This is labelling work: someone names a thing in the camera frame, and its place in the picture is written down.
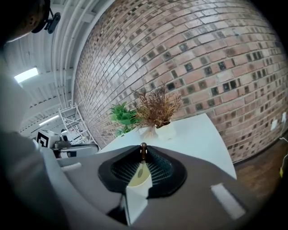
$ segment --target fluorescent light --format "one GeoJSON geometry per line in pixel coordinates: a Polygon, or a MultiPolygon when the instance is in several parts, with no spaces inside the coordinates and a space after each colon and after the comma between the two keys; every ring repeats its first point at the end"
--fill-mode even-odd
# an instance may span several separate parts
{"type": "Polygon", "coordinates": [[[42,126],[42,125],[46,124],[47,122],[54,120],[54,119],[57,118],[57,117],[59,117],[59,115],[56,115],[55,117],[51,117],[50,119],[48,119],[48,120],[46,120],[46,121],[43,121],[43,122],[40,123],[39,125],[42,126]]]}
{"type": "Polygon", "coordinates": [[[33,69],[27,70],[21,74],[18,74],[14,78],[16,79],[16,81],[18,83],[20,83],[20,82],[23,82],[23,81],[27,80],[28,78],[34,77],[36,75],[38,75],[37,68],[33,68],[33,69]]]}

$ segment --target white ceiling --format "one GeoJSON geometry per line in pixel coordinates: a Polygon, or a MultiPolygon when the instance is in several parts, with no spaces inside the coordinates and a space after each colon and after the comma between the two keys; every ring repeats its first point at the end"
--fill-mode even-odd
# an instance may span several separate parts
{"type": "MultiPolygon", "coordinates": [[[[39,72],[38,76],[20,83],[31,97],[21,124],[22,135],[34,137],[40,122],[57,115],[58,108],[70,106],[81,50],[93,25],[112,2],[51,0],[53,13],[61,13],[53,34],[42,30],[5,45],[4,57],[11,77],[33,67],[39,72]]],[[[43,126],[52,129],[61,124],[58,118],[43,126]]]]}

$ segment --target white table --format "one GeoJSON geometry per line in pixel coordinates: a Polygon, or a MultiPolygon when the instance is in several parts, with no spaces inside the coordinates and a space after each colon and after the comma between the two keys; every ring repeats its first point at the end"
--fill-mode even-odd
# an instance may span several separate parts
{"type": "Polygon", "coordinates": [[[217,129],[206,114],[173,121],[176,137],[168,141],[158,139],[155,131],[147,135],[145,130],[134,129],[124,136],[118,136],[99,153],[131,145],[147,145],[170,149],[211,162],[237,179],[229,152],[217,129]]]}

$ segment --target electrical outlet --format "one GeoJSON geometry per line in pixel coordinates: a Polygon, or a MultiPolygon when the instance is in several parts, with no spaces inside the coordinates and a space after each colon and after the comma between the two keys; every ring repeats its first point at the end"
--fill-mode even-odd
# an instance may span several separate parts
{"type": "Polygon", "coordinates": [[[283,122],[283,123],[286,122],[286,112],[284,112],[284,113],[282,114],[282,121],[281,121],[281,122],[283,122]]]}
{"type": "Polygon", "coordinates": [[[272,122],[272,125],[271,125],[271,131],[272,131],[273,129],[275,129],[276,126],[277,126],[277,120],[274,120],[274,121],[272,122]]]}

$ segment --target brown floor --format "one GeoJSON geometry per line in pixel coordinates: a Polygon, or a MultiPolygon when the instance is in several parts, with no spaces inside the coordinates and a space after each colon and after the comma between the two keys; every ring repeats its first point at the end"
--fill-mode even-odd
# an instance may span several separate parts
{"type": "Polygon", "coordinates": [[[255,192],[260,200],[271,196],[280,181],[279,169],[287,154],[288,143],[279,140],[259,156],[235,166],[237,179],[255,192]]]}

